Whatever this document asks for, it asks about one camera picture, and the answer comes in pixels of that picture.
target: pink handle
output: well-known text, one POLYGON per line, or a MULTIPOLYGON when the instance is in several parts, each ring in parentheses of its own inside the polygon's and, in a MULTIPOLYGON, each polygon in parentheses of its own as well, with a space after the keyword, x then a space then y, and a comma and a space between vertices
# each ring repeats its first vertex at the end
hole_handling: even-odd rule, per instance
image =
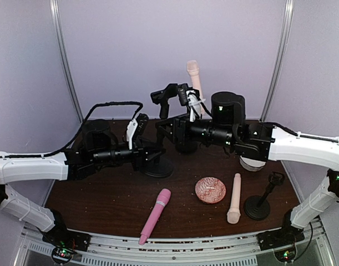
POLYGON ((147 238, 149 238, 150 235, 152 234, 152 231, 153 231, 155 225, 157 224, 157 221, 158 221, 164 207, 169 202, 170 195, 171 195, 170 190, 167 190, 166 188, 163 189, 159 193, 159 195, 157 197, 156 204, 155 204, 150 216, 148 217, 144 228, 142 229, 141 238, 140 238, 140 241, 139 241, 140 245, 143 245, 146 242, 147 238))

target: patterned plate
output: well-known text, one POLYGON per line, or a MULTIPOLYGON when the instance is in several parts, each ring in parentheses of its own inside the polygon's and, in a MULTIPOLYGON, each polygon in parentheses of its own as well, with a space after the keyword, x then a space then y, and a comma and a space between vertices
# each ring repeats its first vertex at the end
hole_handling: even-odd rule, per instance
POLYGON ((195 193, 201 201, 214 204, 223 200, 226 195, 226 187, 215 177, 205 177, 196 183, 195 193))

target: dark wood surface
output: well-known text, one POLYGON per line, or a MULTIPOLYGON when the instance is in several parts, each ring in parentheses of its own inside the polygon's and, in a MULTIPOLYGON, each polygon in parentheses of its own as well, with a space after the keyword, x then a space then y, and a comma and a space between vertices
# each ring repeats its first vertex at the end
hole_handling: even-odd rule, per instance
MULTIPOLYGON (((112 131, 121 138, 128 121, 113 120, 112 131)), ((145 136, 155 140, 154 121, 150 121, 145 136)), ((237 156, 228 158, 220 147, 202 146, 192 155, 182 155, 174 145, 165 141, 166 157, 175 165, 173 175, 157 180, 134 172, 130 164, 105 168, 82 181, 56 182, 48 198, 47 207, 61 212, 71 229, 139 237, 143 225, 162 188, 171 190, 165 207, 151 237, 182 238, 225 236, 272 229, 281 226, 286 211, 298 204, 289 179, 276 187, 268 197, 269 217, 253 221, 243 211, 244 201, 252 195, 262 195, 271 171, 285 173, 280 162, 268 162, 263 170, 244 170, 237 156), (235 173, 241 173, 241 218, 228 224, 231 191, 235 173), (213 176, 226 186, 225 198, 217 204, 201 202, 195 194, 195 184, 203 177, 213 176)))

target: white wall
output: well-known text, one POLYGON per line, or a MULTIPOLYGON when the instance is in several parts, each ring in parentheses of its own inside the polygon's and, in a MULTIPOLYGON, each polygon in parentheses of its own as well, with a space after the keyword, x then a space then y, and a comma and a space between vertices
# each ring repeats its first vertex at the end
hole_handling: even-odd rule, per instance
MULTIPOLYGON (((0 150, 53 151, 77 127, 49 1, 0 0, 0 150)), ((11 185, 42 203, 50 182, 11 185)), ((22 226, 0 212, 0 265, 11 264, 22 226)))
MULTIPOLYGON (((98 102, 138 100, 159 117, 150 93, 190 83, 196 59, 204 95, 230 90, 259 118, 279 45, 285 1, 59 1, 65 46, 82 112, 98 102)), ((170 114, 182 114, 173 99, 170 114)), ((129 118, 134 108, 99 109, 94 117, 129 118)))
MULTIPOLYGON (((339 1, 295 1, 290 39, 268 120, 296 131, 339 136, 339 1)), ((292 162, 289 168, 305 197, 327 171, 292 162)), ((339 204, 321 218, 339 265, 339 204)))

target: round black base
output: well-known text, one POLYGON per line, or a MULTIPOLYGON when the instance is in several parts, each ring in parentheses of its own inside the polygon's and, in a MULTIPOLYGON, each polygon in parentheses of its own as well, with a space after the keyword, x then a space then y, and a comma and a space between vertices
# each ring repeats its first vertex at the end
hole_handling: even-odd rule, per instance
POLYGON ((246 215, 257 221, 264 220, 270 213, 270 205, 267 200, 265 200, 260 207, 257 207, 257 203, 260 199, 261 196, 251 196, 246 199, 244 204, 246 215))
POLYGON ((195 141, 187 141, 184 145, 177 143, 175 149, 181 154, 193 154, 198 149, 198 143, 195 141))
POLYGON ((174 166, 168 159, 163 156, 160 158, 159 163, 150 162, 141 172, 145 175, 154 178, 166 178, 171 176, 174 171, 174 166))

